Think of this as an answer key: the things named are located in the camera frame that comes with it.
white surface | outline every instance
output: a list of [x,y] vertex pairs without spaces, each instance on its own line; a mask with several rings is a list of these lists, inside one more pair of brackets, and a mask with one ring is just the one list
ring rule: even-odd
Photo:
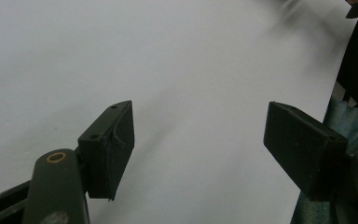
[[0,1],[0,192],[133,100],[135,149],[91,223],[289,223],[298,189],[263,146],[268,102],[322,120],[354,25],[340,1],[289,5]]

screw hole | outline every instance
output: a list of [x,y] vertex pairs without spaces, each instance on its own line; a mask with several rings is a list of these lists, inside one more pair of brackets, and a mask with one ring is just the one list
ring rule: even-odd
[[58,163],[58,162],[62,161],[63,159],[65,159],[65,157],[66,157],[66,154],[64,152],[56,152],[56,153],[49,155],[48,158],[46,159],[46,161],[49,163]]
[[98,134],[93,134],[93,135],[91,135],[89,138],[90,139],[96,139],[96,138],[98,138],[100,135],[98,135]]

white table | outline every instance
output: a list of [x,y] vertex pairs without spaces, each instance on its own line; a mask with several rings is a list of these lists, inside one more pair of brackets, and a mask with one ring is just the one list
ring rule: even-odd
[[0,1],[0,192],[132,100],[135,149],[91,223],[287,224],[269,101],[322,120],[355,21],[341,1]]

